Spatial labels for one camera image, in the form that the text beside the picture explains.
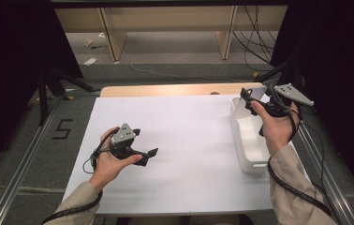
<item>white box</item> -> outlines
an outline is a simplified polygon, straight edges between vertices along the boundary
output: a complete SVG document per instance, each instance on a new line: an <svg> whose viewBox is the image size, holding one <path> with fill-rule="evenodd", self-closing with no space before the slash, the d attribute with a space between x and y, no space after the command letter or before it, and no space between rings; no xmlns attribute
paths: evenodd
<svg viewBox="0 0 354 225"><path fill-rule="evenodd" d="M229 113L239 165L245 173L263 173L267 169L270 154L264 137L258 134L262 120L252 115L244 104L244 100L235 97Z"/></svg>

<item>gray floor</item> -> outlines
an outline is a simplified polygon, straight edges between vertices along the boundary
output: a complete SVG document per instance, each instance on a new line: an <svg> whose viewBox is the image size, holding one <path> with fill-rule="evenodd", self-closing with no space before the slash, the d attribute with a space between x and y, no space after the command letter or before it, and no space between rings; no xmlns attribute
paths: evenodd
<svg viewBox="0 0 354 225"><path fill-rule="evenodd" d="M87 38L94 42L91 46L105 45L105 39L98 34L67 36L80 64L91 57L98 59L90 67L81 65L84 81L95 87L156 83L228 83L233 82L229 79L250 81L253 72L262 73L245 64L244 49L235 37L232 38L229 60L221 60L214 33L132 33L128 36L125 52L117 64L110 60L107 48L92 50L83 45ZM261 33L261 36L267 44L273 45L268 33ZM262 49L256 48L256 52L262 53ZM251 67L260 70L271 68L249 53L246 58ZM146 71L137 71L132 65ZM76 88L67 82L65 85L67 88ZM39 224L62 200L97 97L78 92L70 95L74 98L63 100L57 108L3 224ZM9 139L9 149L0 153L0 197L38 129L37 95L32 97L29 105L31 110L22 115L14 135ZM335 154L332 141L319 118L312 109L305 111L304 120L319 132L324 144L326 164L354 212L354 178L344 161ZM55 140L54 137L65 135L65 132L56 131L63 119L72 120L63 124L71 131L67 139ZM318 135L311 134L320 145ZM293 141L311 179L318 182L319 176L302 141L298 137ZM272 210L247 214L255 224L276 224ZM97 218L95 224L103 224L103 221L102 218Z"/></svg>

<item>forearm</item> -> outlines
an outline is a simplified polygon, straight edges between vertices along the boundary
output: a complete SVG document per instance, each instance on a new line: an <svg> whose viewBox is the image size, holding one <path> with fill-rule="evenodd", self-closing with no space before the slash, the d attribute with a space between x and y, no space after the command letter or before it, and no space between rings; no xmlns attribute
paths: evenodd
<svg viewBox="0 0 354 225"><path fill-rule="evenodd" d="M75 190L72 192L57 208L54 213L80 207L88 203L93 202L97 198L97 193L95 188L89 182L81 183ZM54 220L51 220L46 225L56 225L56 224L92 224L95 212L97 211L99 204L91 209L88 209L84 212L78 214L72 214L65 217L60 217Z"/></svg>
<svg viewBox="0 0 354 225"><path fill-rule="evenodd" d="M290 145L279 149L271 159L274 173L287 184L323 202L323 197L306 179L303 166ZM271 201L279 224L335 224L311 203L295 196L271 178Z"/></svg>

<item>hand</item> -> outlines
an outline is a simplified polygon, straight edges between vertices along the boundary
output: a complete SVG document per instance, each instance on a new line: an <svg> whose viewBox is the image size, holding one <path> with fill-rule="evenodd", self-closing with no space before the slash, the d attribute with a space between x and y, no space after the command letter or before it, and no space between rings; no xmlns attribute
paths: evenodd
<svg viewBox="0 0 354 225"><path fill-rule="evenodd" d="M102 136L101 141L117 127L107 130ZM112 135L104 142L104 145L109 146ZM115 157L111 152L102 152L98 157L98 163L89 182L95 187L99 193L110 181L114 180L119 172L126 166L136 163L142 159L141 155L134 155L125 159Z"/></svg>
<svg viewBox="0 0 354 225"><path fill-rule="evenodd" d="M262 132L267 142L270 155L273 157L279 149L288 144L291 133L293 132L291 121L287 116L279 118L270 116L264 107L256 101L252 101L251 105L262 119ZM295 112L298 111L294 103L291 103L290 109ZM292 113L292 116L296 126L298 126L299 116L295 112Z"/></svg>

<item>white table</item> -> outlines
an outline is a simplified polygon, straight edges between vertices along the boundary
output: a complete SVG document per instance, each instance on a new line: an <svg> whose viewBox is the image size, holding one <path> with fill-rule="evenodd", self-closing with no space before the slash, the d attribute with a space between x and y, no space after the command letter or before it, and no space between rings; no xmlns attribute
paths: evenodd
<svg viewBox="0 0 354 225"><path fill-rule="evenodd" d="M229 124L236 95L100 97L66 188L68 196L90 178L83 162L110 127L140 128L133 143L146 152L158 147L146 167L129 166L104 188L97 213L139 217L203 215L272 209L269 175L241 171Z"/></svg>

